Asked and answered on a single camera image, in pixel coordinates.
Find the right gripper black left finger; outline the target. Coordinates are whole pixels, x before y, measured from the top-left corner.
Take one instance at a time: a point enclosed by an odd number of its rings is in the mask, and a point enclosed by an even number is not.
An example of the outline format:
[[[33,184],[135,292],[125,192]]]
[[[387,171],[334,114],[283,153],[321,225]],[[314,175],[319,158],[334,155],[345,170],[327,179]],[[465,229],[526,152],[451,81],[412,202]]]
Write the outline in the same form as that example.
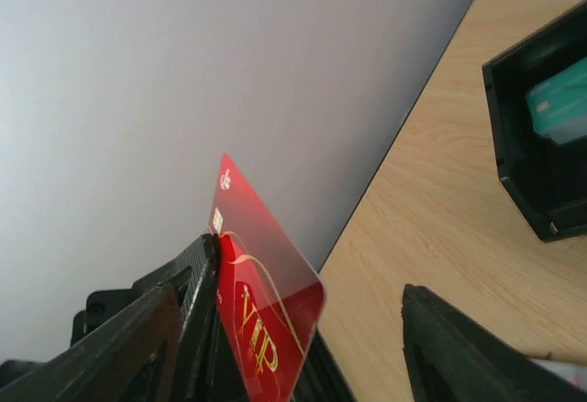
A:
[[[4,401],[194,401],[214,326],[217,237],[205,233],[122,290],[103,322],[89,301],[83,336],[45,363],[1,366]]]

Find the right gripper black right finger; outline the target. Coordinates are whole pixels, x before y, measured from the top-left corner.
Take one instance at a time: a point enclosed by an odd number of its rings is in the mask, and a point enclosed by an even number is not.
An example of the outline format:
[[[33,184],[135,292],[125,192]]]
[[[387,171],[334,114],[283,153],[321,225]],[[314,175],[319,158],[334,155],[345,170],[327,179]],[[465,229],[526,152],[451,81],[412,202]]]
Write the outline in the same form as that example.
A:
[[[415,401],[584,401],[586,392],[526,358],[421,285],[402,301]]]

